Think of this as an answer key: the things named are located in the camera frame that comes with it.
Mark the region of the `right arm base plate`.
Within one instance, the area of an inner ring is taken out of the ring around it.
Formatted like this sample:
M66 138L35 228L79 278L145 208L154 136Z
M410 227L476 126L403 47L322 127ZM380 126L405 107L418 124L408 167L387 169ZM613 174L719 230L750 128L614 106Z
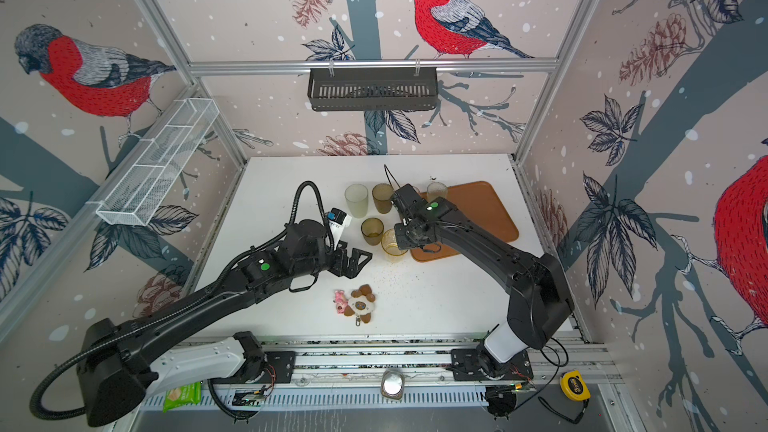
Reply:
M521 351L507 362L499 362L484 348L452 349L446 370L458 382L533 380L528 353Z

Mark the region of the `yellow clear glass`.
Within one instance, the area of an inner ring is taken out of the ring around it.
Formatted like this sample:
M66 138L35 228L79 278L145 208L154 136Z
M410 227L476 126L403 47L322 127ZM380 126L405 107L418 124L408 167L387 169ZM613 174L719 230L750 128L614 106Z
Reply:
M408 254L408 250L403 250L398 247L396 234L393 228L390 228L383 233L380 245L384 251L384 257L390 262L399 262Z

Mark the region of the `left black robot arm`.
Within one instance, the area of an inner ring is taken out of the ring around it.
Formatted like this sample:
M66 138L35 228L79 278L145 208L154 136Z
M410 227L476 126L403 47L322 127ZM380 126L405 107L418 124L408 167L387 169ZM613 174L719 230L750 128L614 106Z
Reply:
M334 240L328 225L305 219L237 255L211 284L156 312L119 325L103 319L90 326L84 355L76 362L88 425L120 419L152 392L203 379L259 378L263 353L250 332L235 333L229 342L234 351L212 347L194 363L174 365L170 352L215 322L291 291L296 278L329 272L353 279L371 258L368 251Z

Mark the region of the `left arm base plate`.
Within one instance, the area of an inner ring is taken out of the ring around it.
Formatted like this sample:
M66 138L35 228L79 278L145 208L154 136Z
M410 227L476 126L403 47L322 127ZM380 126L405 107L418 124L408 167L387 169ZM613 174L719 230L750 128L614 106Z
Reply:
M267 351L246 356L246 360L233 374L213 379L214 384L288 384L296 362L294 351Z

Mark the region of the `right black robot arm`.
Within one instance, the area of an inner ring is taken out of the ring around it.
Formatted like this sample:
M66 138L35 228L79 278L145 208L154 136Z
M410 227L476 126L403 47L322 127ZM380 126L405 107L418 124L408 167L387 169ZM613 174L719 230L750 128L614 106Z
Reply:
M435 254L447 246L489 274L509 295L506 321L477 347L478 367L489 378L506 374L512 359L528 348L541 350L574 310L559 260L537 257L492 235L452 202L431 202L409 184L395 190L392 203L402 216L394 226L397 246Z

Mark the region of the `tall brown textured glass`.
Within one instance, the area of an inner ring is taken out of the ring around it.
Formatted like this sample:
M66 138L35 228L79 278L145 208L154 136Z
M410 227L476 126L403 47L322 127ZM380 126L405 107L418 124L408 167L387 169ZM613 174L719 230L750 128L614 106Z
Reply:
M388 214L392 209L394 190L389 184L380 183L373 187L372 198L378 213Z

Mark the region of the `pale green textured glass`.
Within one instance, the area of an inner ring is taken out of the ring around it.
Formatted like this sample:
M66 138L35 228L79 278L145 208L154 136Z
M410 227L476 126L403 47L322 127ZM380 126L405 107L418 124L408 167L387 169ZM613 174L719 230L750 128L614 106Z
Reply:
M448 197L448 187L442 182L433 181L427 187L427 200L435 201L438 198Z

